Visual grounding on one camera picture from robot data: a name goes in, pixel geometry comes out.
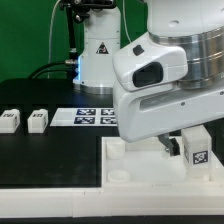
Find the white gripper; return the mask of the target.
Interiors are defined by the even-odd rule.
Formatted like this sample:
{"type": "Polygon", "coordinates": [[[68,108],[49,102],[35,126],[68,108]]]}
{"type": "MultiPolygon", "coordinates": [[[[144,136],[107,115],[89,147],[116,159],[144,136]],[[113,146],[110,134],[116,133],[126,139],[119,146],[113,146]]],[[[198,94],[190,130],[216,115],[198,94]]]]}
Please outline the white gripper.
{"type": "Polygon", "coordinates": [[[171,156],[169,132],[224,117],[224,34],[161,37],[145,33],[114,55],[113,104],[121,138],[158,136],[171,156]]]}

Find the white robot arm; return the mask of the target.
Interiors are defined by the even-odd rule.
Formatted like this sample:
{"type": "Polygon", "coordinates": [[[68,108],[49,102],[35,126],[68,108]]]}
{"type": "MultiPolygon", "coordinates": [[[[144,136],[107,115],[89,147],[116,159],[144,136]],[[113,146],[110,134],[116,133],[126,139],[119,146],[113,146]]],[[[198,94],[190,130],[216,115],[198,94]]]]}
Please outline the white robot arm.
{"type": "Polygon", "coordinates": [[[113,96],[120,137],[135,142],[224,117],[224,0],[141,0],[146,32],[117,44],[115,0],[72,0],[85,10],[77,85],[113,96]]]}

